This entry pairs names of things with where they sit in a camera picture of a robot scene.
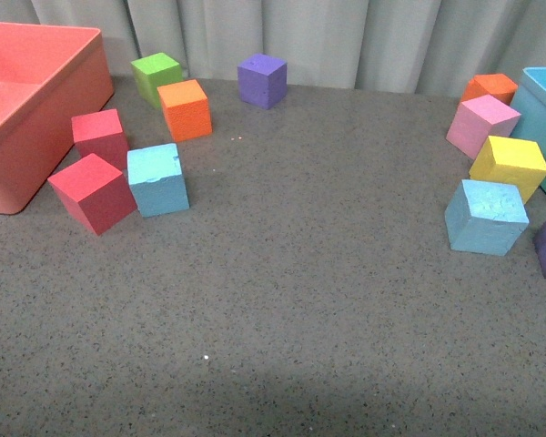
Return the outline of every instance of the pink block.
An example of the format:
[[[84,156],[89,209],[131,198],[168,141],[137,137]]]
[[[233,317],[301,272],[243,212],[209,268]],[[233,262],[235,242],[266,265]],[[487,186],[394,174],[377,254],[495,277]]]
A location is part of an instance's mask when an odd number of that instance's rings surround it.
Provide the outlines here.
[[[488,136],[509,137],[520,113],[486,95],[461,102],[447,133],[447,141],[471,159],[480,153]]]
[[[124,174],[95,154],[48,179],[68,213],[101,235],[137,209]]]
[[[129,145],[117,109],[73,117],[71,124],[81,157],[95,153],[120,170],[127,168]]]

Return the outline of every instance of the curtain fold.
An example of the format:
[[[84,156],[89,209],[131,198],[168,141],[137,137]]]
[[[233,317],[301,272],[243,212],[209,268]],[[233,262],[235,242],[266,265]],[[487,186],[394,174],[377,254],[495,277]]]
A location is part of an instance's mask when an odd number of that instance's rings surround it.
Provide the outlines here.
[[[458,97],[473,75],[546,66],[546,0],[0,0],[0,21],[98,27],[115,75],[162,51],[235,79],[261,52],[291,84]]]

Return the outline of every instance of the plastic bin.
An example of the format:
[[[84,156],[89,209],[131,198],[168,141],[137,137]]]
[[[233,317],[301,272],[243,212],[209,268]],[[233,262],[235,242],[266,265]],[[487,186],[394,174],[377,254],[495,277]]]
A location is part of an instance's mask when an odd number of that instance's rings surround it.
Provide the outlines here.
[[[0,23],[0,213],[28,204],[73,146],[71,117],[112,94],[100,30]]]

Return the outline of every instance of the green block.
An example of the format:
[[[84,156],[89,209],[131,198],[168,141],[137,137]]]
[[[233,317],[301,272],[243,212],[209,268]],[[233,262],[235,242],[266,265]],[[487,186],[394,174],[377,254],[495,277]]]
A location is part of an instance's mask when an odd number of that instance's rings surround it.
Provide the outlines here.
[[[165,53],[156,53],[132,61],[131,68],[139,95],[152,107],[161,107],[160,96],[157,93],[159,86],[182,82],[182,67]]]

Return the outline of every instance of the yellow block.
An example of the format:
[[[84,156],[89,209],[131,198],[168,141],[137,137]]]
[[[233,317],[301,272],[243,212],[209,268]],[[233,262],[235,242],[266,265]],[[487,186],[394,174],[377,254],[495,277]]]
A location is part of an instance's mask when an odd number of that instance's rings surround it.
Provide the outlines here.
[[[535,141],[489,136],[471,166],[470,177],[515,185],[526,203],[546,178],[546,161]]]

